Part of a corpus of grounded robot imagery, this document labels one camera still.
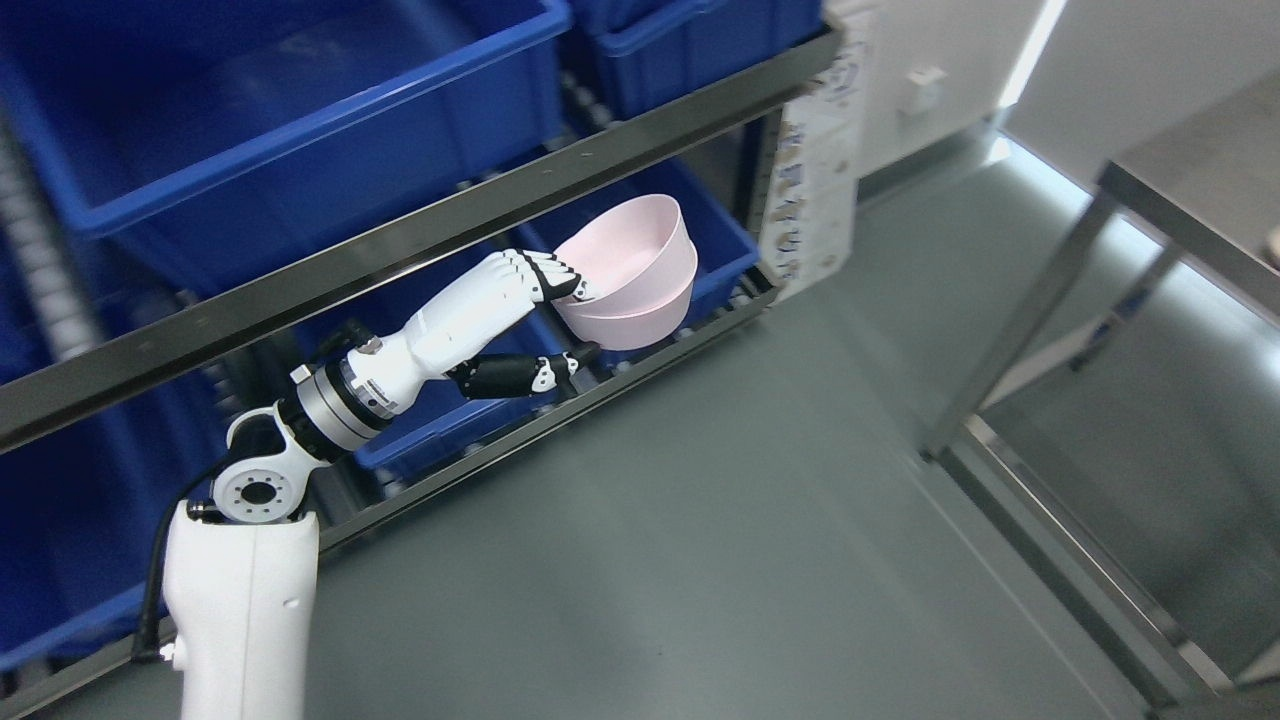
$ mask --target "stainless steel rack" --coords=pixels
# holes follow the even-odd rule
[[[562,150],[84,355],[0,386],[0,452],[201,368],[737,126],[771,113],[776,120],[781,105],[831,64],[840,42],[838,27],[827,24],[809,41],[721,82],[635,119],[613,123]],[[771,163],[767,142],[760,155],[764,164]],[[768,174],[756,177],[767,179]],[[744,183],[744,191],[754,193],[750,184]],[[753,269],[740,283],[735,302],[692,332],[667,341],[625,372],[596,378],[529,423],[328,528],[321,536],[321,556],[707,347],[763,313],[777,292],[767,272]],[[173,633],[168,620],[163,632],[166,637]],[[26,716],[124,665],[128,656],[128,638],[106,646],[0,701],[0,717]]]
[[[0,452],[759,118],[826,69],[838,44],[827,27],[698,92],[0,386]]]
[[[1108,313],[1020,359],[1079,279],[1102,228],[1125,209],[1165,241],[1164,251]],[[1107,163],[1093,201],[923,446],[1108,651],[1156,717],[1252,716],[1275,707],[1267,703],[1276,685],[1235,688],[980,414],[1064,364],[1089,363],[1180,261],[1276,323],[1280,270],[1267,256],[1267,234],[1277,225],[1280,72],[1272,72]]]

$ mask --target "cable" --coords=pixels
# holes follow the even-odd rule
[[[151,562],[147,565],[147,584],[142,592],[142,609],[138,611],[138,628],[133,633],[133,662],[156,662],[160,657],[160,589],[164,582],[164,553],[169,543],[169,527],[178,503],[196,491],[201,483],[214,478],[229,465],[229,457],[221,457],[196,479],[187,483],[182,492],[169,503],[168,511],[160,519],[155,538],[151,541]]]

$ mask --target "wall outlet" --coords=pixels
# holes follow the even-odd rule
[[[936,65],[906,73],[906,87],[897,110],[908,117],[922,115],[938,106],[947,73]]]

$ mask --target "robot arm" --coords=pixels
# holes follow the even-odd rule
[[[164,598],[178,637],[159,655],[184,673],[183,720],[301,719],[319,550],[315,515],[296,519],[308,475],[376,437],[428,380],[453,379],[466,397],[532,395],[568,382],[598,346],[552,357],[476,354],[538,302],[570,295],[586,300],[590,287],[554,256],[495,252],[399,332],[300,368],[294,392],[232,424],[212,507],[179,502],[161,541]],[[148,597],[156,582],[152,574]],[[138,638],[154,638],[154,609],[143,618]],[[134,651],[140,660],[152,655]]]

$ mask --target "blue storage crate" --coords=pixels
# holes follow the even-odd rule
[[[579,26],[591,35],[617,31],[671,0],[570,0]]]
[[[0,384],[49,364],[4,236],[0,236]]]
[[[564,36],[562,58],[632,118],[772,58],[822,27],[822,0],[675,0],[617,32]]]
[[[0,94],[64,222],[214,295],[561,128],[563,0],[0,4]]]
[[[184,377],[0,455],[0,671],[128,634],[157,523],[224,450]]]
[[[681,323],[681,327],[687,327],[728,302],[739,277],[759,261],[760,251],[751,236],[680,160],[667,160],[640,170],[517,227],[516,243],[550,252],[609,208],[655,192],[680,202],[689,237],[698,247],[694,292],[689,314]],[[613,366],[634,355],[635,351],[609,351],[602,355],[602,363]]]
[[[297,325],[301,345],[312,351],[328,333],[351,318],[362,322],[374,334],[397,332],[428,300],[493,250],[480,243],[301,323]],[[538,313],[498,336],[484,350],[485,354],[525,355],[563,351],[564,347]],[[468,401],[452,380],[428,382],[407,413],[356,451],[356,461],[367,469],[381,468],[398,477],[416,479],[422,470],[511,423],[529,418],[534,410],[557,398],[557,391],[552,391],[532,397]]]

